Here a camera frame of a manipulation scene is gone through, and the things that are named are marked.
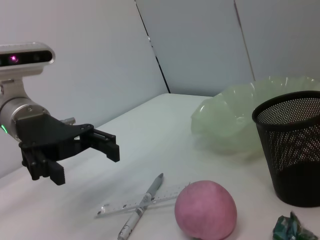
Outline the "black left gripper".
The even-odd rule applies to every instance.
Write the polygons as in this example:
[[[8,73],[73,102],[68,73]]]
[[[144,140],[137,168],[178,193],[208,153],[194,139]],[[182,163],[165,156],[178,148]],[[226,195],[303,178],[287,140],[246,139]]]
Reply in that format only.
[[[56,161],[87,148],[104,153],[115,163],[120,161],[116,136],[94,129],[92,124],[67,125],[50,115],[38,115],[17,120],[16,132],[21,140],[22,165],[33,181],[49,177],[58,186],[65,184],[64,168]]]

